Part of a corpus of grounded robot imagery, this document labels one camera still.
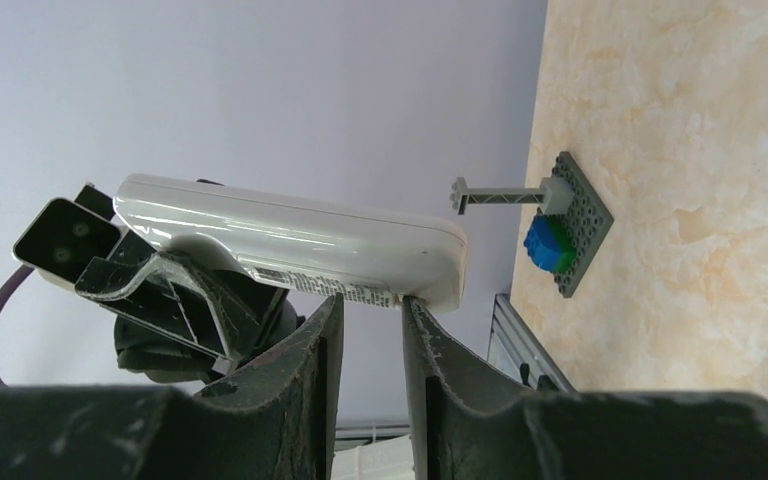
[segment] table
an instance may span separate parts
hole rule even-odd
[[[572,384],[768,398],[768,1],[550,0],[526,183],[562,150],[615,222],[511,303]]]

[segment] lego brick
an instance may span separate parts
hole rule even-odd
[[[576,252],[569,268],[554,275],[558,292],[565,298],[570,298],[608,235],[614,217],[569,152],[561,152],[558,155],[552,168],[552,176],[566,180],[575,193],[569,210],[563,215],[551,217],[563,225]]]

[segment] wall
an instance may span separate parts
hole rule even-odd
[[[521,185],[545,3],[0,2],[0,284],[39,209],[88,180],[204,177],[448,218],[455,176]],[[466,301],[441,320],[483,355],[519,209],[457,221]],[[346,315],[340,418],[404,417],[398,313]],[[33,278],[0,323],[1,374],[145,382],[116,369],[112,320]]]

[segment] lego baseplate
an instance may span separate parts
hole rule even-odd
[[[555,274],[558,292],[570,298],[614,224],[614,217],[569,152],[561,152],[555,159],[552,176],[566,180],[575,192],[567,213],[553,216],[560,219],[576,252],[569,270]]]

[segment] gray lego brick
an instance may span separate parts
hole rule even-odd
[[[555,274],[558,291],[565,298],[570,298],[581,283],[608,231],[611,230],[614,217],[602,203],[602,199],[596,194],[596,190],[587,181],[587,177],[569,152],[561,152],[555,159],[552,176],[566,180],[575,192],[567,213],[555,216],[560,218],[576,251],[575,260],[570,269],[564,273]]]

